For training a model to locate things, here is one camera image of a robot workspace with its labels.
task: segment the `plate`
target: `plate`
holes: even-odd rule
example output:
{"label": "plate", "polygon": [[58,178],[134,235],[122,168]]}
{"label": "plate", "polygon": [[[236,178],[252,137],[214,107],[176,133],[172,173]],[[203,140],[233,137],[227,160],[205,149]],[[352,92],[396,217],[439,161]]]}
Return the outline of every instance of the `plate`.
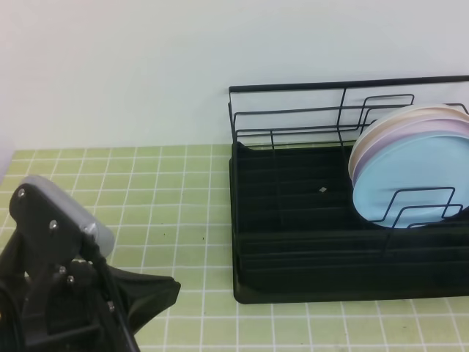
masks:
{"label": "plate", "polygon": [[403,120],[414,119],[416,117],[427,114],[437,113],[445,113],[449,117],[458,116],[460,119],[469,121],[469,115],[456,108],[452,108],[446,105],[411,105],[397,109],[385,117],[375,121],[358,137],[357,141],[353,145],[348,164],[350,178],[353,180],[353,172],[356,168],[358,160],[364,153],[364,150],[369,148],[369,144],[372,144],[377,136],[382,135],[382,133],[386,133],[386,131],[391,128],[392,125],[397,124]]}
{"label": "plate", "polygon": [[[412,188],[454,187],[451,204],[469,205],[469,136],[459,133],[421,133],[407,137],[378,152],[363,168],[353,189],[357,211],[383,227],[409,227],[412,224],[441,221],[444,207],[407,209],[403,207],[445,205],[451,189],[403,191]],[[459,212],[449,207],[445,216]]]}
{"label": "plate", "polygon": [[355,185],[362,168],[380,150],[400,139],[425,132],[454,132],[469,136],[469,121],[446,114],[425,114],[394,124],[386,131],[377,134],[373,142],[364,145],[352,170],[352,183]]}

